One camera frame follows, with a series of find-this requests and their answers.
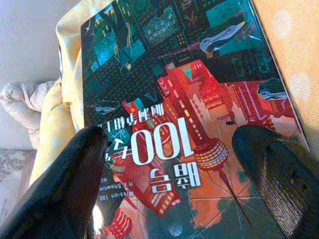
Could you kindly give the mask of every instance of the finger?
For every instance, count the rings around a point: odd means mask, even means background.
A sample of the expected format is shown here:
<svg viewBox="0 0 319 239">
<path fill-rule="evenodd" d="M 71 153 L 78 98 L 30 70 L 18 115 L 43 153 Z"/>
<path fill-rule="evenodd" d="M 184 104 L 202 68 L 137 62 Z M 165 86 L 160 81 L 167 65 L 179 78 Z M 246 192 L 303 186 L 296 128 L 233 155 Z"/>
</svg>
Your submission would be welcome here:
<svg viewBox="0 0 319 239">
<path fill-rule="evenodd" d="M 79 131 L 18 202 L 0 228 L 0 238 L 82 238 L 98 193 L 106 144 L 99 127 Z"/>
</svg>

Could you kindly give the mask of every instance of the book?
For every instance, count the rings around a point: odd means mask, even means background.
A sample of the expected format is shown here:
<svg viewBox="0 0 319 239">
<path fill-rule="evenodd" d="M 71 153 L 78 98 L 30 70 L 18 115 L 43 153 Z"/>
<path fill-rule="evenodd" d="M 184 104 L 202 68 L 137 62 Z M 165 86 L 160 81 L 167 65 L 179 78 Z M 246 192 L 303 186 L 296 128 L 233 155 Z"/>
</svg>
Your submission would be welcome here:
<svg viewBox="0 0 319 239">
<path fill-rule="evenodd" d="M 232 148 L 247 124 L 307 145 L 249 0 L 115 0 L 81 39 L 95 238 L 284 238 Z"/>
</svg>

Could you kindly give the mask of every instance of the yellow blanket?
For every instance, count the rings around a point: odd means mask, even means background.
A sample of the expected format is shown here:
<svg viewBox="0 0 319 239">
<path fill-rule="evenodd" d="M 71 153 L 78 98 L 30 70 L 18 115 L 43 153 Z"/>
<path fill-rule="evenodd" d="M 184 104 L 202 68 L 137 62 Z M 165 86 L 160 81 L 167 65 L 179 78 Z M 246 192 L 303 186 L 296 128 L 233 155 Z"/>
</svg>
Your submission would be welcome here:
<svg viewBox="0 0 319 239">
<path fill-rule="evenodd" d="M 46 96 L 40 144 L 30 183 L 34 182 L 84 127 L 80 26 L 111 0 L 82 0 L 57 24 L 63 59 L 62 85 Z M 310 149 L 319 159 L 319 1 L 255 0 Z"/>
</svg>

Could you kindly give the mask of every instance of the yellow cloth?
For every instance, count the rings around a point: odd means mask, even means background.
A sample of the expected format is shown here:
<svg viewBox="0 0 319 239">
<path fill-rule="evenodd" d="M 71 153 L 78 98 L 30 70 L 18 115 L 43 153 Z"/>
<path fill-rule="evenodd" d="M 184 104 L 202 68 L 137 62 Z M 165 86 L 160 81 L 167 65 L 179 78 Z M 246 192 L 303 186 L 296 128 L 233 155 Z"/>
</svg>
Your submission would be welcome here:
<svg viewBox="0 0 319 239">
<path fill-rule="evenodd" d="M 58 22 L 62 89 L 56 85 L 46 97 L 43 106 L 46 113 L 41 118 L 40 146 L 31 181 L 55 159 L 74 133 L 84 127 L 80 26 L 110 2 L 82 0 Z M 319 158 L 319 1 L 255 0 L 255 5 L 310 149 Z M 66 125 L 72 122 L 74 127 Z"/>
</svg>

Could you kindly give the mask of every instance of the book cover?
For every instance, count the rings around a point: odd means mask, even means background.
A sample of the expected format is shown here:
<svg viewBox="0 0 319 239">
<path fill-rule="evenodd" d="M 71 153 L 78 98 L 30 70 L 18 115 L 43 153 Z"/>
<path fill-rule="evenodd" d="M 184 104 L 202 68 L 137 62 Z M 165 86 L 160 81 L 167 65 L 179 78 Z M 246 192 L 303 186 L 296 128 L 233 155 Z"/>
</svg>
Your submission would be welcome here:
<svg viewBox="0 0 319 239">
<path fill-rule="evenodd" d="M 81 38 L 110 146 L 95 238 L 284 238 L 231 143 L 258 124 L 307 144 L 249 0 L 115 0 Z"/>
</svg>

